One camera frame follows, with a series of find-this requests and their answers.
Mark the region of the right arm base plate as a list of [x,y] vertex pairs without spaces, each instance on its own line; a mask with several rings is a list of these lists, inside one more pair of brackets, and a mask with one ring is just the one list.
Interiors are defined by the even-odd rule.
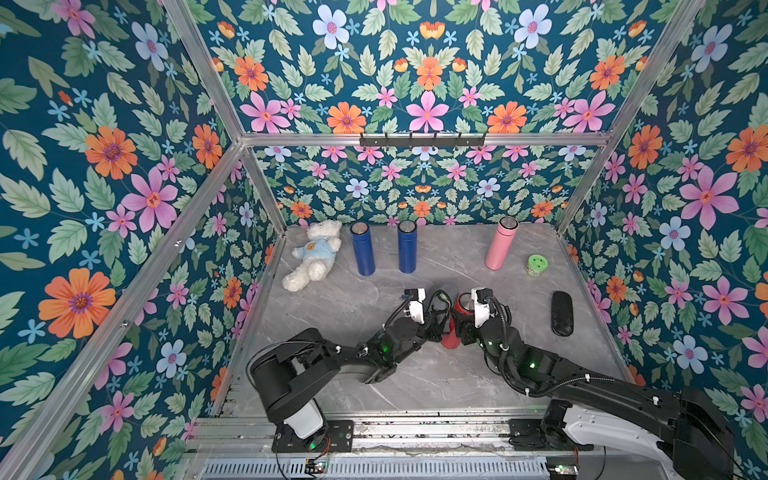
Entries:
[[593,451],[592,444],[580,444],[565,432],[565,423],[547,419],[511,419],[508,443],[518,451]]

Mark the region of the red thermos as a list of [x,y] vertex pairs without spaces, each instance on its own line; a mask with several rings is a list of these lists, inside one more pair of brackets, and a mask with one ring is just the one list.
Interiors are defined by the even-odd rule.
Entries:
[[476,339],[474,303],[471,293],[462,293],[452,307],[449,317],[449,331],[443,335],[441,344],[446,349],[454,350],[460,345],[470,345]]

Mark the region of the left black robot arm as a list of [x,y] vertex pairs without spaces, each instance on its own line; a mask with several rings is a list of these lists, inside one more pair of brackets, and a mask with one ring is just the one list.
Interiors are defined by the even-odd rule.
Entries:
[[425,343],[439,342],[443,328],[442,321],[419,323],[400,316],[356,346],[338,344],[309,328],[254,355],[246,374],[268,420],[312,448],[328,430],[315,400],[326,385],[339,375],[363,384],[380,383]]

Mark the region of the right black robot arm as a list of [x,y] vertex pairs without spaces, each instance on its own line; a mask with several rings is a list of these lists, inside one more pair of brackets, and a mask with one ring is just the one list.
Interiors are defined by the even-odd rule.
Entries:
[[490,297],[449,314],[464,345],[476,344],[492,373],[513,391],[550,403],[540,443],[606,445],[670,463],[684,479],[729,479],[734,435],[725,416],[699,389],[672,393],[594,372],[523,341],[510,309]]

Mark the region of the blue thermos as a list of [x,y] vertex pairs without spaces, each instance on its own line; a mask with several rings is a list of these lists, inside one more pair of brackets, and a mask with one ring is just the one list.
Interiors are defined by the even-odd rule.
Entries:
[[358,272],[362,276],[371,276],[376,266],[370,227],[365,222],[356,222],[351,225],[350,232]]
[[404,220],[398,225],[398,255],[401,272],[411,274],[417,266],[418,232],[417,225]]

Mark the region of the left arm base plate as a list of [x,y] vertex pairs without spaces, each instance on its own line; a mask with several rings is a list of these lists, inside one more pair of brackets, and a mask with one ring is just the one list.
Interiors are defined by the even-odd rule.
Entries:
[[276,426],[271,446],[273,453],[348,453],[352,450],[354,422],[331,420],[306,439],[301,439],[287,424]]

